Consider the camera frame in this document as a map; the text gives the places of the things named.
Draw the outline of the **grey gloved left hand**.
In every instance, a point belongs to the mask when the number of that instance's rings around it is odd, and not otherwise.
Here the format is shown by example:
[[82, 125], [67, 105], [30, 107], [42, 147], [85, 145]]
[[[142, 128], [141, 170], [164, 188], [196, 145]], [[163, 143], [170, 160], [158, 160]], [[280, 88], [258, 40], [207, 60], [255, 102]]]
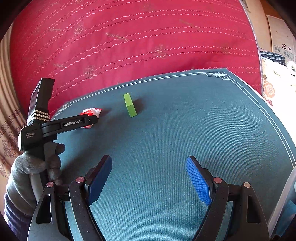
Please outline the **grey gloved left hand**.
[[48, 171], [50, 181], [57, 185], [63, 183], [60, 154], [65, 151], [65, 145], [49, 142], [46, 147], [50, 152], [46, 161], [28, 153], [23, 153], [15, 159], [4, 195], [5, 216], [33, 215], [38, 200], [33, 192], [31, 176]]

